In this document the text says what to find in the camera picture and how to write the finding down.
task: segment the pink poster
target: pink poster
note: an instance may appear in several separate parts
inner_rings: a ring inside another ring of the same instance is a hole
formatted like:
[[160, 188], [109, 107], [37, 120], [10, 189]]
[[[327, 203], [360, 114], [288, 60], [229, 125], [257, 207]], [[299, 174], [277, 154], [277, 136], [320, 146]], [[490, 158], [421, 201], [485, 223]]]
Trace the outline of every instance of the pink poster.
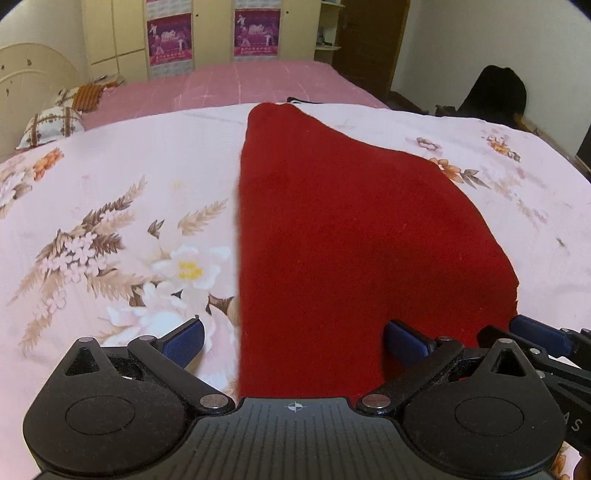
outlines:
[[234, 56], [277, 55], [280, 9], [242, 8], [235, 13]]
[[154, 18], [148, 21], [150, 66], [191, 60], [191, 14]]

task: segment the pink bedspread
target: pink bedspread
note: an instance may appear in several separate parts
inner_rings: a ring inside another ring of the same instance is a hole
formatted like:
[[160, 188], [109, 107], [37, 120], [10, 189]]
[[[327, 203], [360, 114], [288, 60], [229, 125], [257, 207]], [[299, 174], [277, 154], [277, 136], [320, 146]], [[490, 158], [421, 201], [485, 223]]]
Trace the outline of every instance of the pink bedspread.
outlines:
[[387, 108], [377, 98], [316, 61], [242, 61], [214, 65], [188, 75], [120, 86], [105, 92], [86, 129], [157, 113], [285, 102], [288, 97], [319, 103], [352, 103]]

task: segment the blue gripper pad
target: blue gripper pad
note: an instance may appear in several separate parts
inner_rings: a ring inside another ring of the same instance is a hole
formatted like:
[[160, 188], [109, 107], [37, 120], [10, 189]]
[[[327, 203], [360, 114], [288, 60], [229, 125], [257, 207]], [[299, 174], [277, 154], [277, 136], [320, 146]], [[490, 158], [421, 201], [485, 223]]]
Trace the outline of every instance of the blue gripper pad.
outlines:
[[201, 320], [197, 319], [192, 325], [184, 323], [161, 340], [163, 355], [185, 368], [203, 348], [205, 328]]
[[545, 348], [549, 355], [559, 358], [569, 356], [572, 344], [566, 334], [537, 320], [518, 315], [509, 322], [509, 331]]
[[403, 322], [392, 320], [384, 330], [386, 348], [404, 368], [409, 368], [432, 353], [433, 340], [410, 328]]

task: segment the pillow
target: pillow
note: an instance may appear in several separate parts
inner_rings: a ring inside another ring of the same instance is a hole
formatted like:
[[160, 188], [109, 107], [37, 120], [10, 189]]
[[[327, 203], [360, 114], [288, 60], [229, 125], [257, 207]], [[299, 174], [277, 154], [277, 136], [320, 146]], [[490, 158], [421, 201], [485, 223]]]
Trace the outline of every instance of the pillow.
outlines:
[[76, 96], [76, 93], [78, 92], [79, 88], [80, 87], [62, 88], [57, 93], [57, 97], [56, 97], [56, 101], [55, 101], [56, 106], [68, 106], [68, 107], [72, 108], [72, 105], [74, 104], [74, 97]]
[[56, 97], [56, 106], [68, 106], [79, 112], [92, 112], [99, 105], [100, 97], [107, 88], [117, 86], [118, 82], [100, 85], [82, 85], [72, 89], [62, 89]]
[[17, 150], [34, 148], [83, 131], [78, 112], [70, 107], [54, 106], [37, 113], [29, 120]]

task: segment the crosshair marking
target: crosshair marking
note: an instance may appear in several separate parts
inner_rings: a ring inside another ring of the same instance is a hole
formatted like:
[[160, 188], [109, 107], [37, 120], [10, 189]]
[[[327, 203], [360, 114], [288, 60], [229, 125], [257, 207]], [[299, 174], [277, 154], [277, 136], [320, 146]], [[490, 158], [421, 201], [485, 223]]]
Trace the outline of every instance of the crosshair marking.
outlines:
[[289, 408], [291, 411], [296, 412], [296, 411], [300, 411], [302, 408], [305, 408], [305, 406], [303, 406], [301, 403], [298, 403], [296, 401], [290, 403], [287, 408]]

